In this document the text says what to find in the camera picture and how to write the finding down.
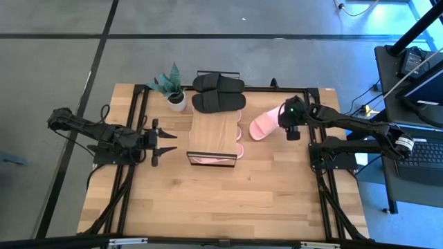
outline white cable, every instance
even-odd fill
[[[411,70],[407,75],[405,75],[398,83],[396,83],[396,85],[394,85],[389,92],[387,92],[383,98],[374,105],[374,107],[371,108],[370,111],[374,111],[374,108],[377,107],[384,99],[386,99],[386,97],[388,97],[392,91],[394,91],[397,86],[399,86],[407,77],[409,77],[409,75],[411,75],[412,73],[414,73],[420,66],[423,66],[423,64],[427,63],[428,60],[430,60],[432,57],[436,56],[441,50],[443,50],[443,47],[441,49],[439,49],[437,52],[433,53],[431,56],[427,57],[422,63],[420,63],[418,66],[416,66],[413,70]]]
[[[334,1],[335,1],[336,5],[337,5],[337,8],[338,8],[338,6],[339,6],[341,3],[339,3],[338,0],[334,0]],[[365,9],[365,10],[362,11],[362,12],[360,12],[359,14],[355,14],[355,15],[349,13],[349,12],[345,9],[345,4],[343,4],[343,7],[341,8],[341,10],[343,10],[346,14],[348,14],[348,15],[351,16],[351,17],[356,17],[356,16],[359,16],[359,15],[363,14],[364,12],[368,11],[369,9],[371,9],[371,8],[372,8],[376,3],[378,3],[379,1],[380,1],[380,0],[375,0],[375,2],[374,2],[373,4],[371,4],[371,6],[369,6],[367,9]]]

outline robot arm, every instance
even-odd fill
[[[75,131],[91,139],[97,140],[98,145],[88,145],[96,153],[94,163],[101,164],[137,164],[141,153],[146,149],[152,150],[152,166],[158,165],[158,158],[176,147],[157,148],[157,137],[176,138],[158,128],[159,121],[152,121],[151,129],[143,132],[133,131],[119,124],[107,124],[104,120],[91,122],[72,114],[69,108],[59,108],[53,111],[48,119],[48,128],[53,131]]]
[[[363,118],[350,117],[320,104],[311,104],[307,107],[298,96],[286,100],[284,111],[278,117],[278,124],[285,128],[288,140],[299,139],[298,125],[339,127],[375,138],[375,140],[346,141],[328,136],[323,143],[312,145],[323,160],[342,152],[381,153],[393,160],[399,160],[408,158],[414,145],[413,139],[398,127],[385,122],[371,122]]]

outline white flower pot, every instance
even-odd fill
[[[188,101],[186,101],[186,93],[185,91],[183,91],[183,99],[180,103],[177,104],[173,104],[168,100],[169,103],[169,107],[171,108],[171,110],[173,111],[184,111],[186,109],[186,105],[188,103]]]

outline slide sandal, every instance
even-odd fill
[[[224,77],[219,73],[210,73],[197,76],[192,82],[192,87],[200,93],[216,89],[220,93],[243,93],[244,81]]]
[[[240,129],[240,127],[237,127],[237,141],[240,140],[240,138],[242,138],[242,130]]]
[[[252,139],[259,141],[266,138],[275,128],[278,127],[278,109],[276,107],[267,113],[262,113],[256,117],[249,125],[249,135]]]
[[[237,143],[237,159],[240,159],[243,156],[244,150],[243,145]],[[193,158],[194,161],[201,164],[211,164],[211,163],[220,163],[224,162],[228,159],[216,159],[216,158]]]
[[[201,113],[236,111],[246,106],[246,98],[241,93],[219,93],[211,90],[194,95],[192,105]]]

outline potted plant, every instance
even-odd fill
[[[183,111],[186,108],[186,94],[181,89],[180,72],[177,65],[172,65],[170,76],[159,75],[160,84],[156,78],[154,82],[147,83],[152,90],[158,91],[168,98],[168,103],[173,111]]]

